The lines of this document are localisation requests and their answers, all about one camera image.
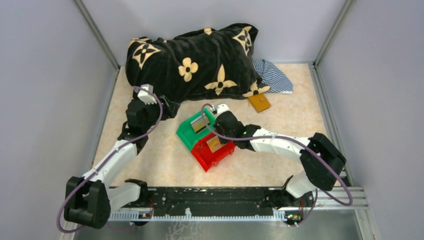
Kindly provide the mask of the red plastic bin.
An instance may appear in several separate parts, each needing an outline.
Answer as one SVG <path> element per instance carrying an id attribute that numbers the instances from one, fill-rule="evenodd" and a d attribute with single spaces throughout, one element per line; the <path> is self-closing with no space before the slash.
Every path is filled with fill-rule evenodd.
<path id="1" fill-rule="evenodd" d="M 236 148 L 236 145 L 232 141 L 229 141 L 222 144 L 222 147 L 219 150 L 211 153 L 207 145 L 207 140 L 214 136 L 217 135 L 209 133 L 207 136 L 198 141 L 190 151 L 205 172 L 207 172 L 210 168 L 217 166 L 224 158 L 232 155 Z"/>

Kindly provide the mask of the tan leather card holder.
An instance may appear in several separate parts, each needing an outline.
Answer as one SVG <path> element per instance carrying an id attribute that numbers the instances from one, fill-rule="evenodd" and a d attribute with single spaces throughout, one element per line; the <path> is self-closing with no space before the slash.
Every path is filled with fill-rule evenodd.
<path id="1" fill-rule="evenodd" d="M 261 113 L 271 107 L 270 102 L 263 93 L 249 96 L 247 99 L 257 113 Z"/>

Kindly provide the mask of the green plastic bin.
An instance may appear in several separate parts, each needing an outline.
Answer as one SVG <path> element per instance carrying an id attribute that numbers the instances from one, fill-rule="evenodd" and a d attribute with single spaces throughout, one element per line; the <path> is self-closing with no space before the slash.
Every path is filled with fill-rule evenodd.
<path id="1" fill-rule="evenodd" d="M 193 120 L 195 117 L 201 116 L 201 112 L 197 112 L 193 116 L 189 117 L 187 120 L 183 121 L 177 131 L 176 134 L 180 138 L 180 140 L 183 142 L 183 144 L 187 147 L 189 151 L 193 149 L 193 147 L 196 145 L 198 141 L 200 141 L 202 138 L 206 137 L 211 131 L 206 128 L 199 134 L 196 134 L 192 126 L 190 124 L 190 120 Z"/>

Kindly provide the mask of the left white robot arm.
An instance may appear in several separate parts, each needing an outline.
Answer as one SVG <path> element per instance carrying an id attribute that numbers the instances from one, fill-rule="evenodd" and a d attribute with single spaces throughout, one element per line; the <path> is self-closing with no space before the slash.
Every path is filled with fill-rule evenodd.
<path id="1" fill-rule="evenodd" d="M 181 106 L 164 95 L 153 99 L 152 104 L 132 99 L 125 111 L 127 120 L 109 153 L 88 172 L 67 181 L 65 201 L 56 217 L 56 226 L 61 232 L 67 233 L 61 219 L 81 227 L 101 229 L 112 212 L 130 203 L 147 201 L 146 182 L 128 179 L 117 187 L 111 183 L 145 147 L 148 135 L 159 122 L 174 118 Z"/>

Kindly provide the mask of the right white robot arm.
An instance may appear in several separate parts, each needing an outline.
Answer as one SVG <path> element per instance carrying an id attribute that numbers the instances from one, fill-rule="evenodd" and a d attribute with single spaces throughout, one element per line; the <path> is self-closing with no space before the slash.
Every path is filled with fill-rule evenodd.
<path id="1" fill-rule="evenodd" d="M 290 200 L 315 189 L 331 191 L 347 162 L 322 133 L 316 132 L 312 137 L 286 136 L 259 125 L 243 125 L 229 110 L 217 115 L 214 128 L 221 142 L 233 141 L 240 149 L 273 153 L 300 163 L 301 173 L 290 177 L 283 186 L 283 193 Z"/>

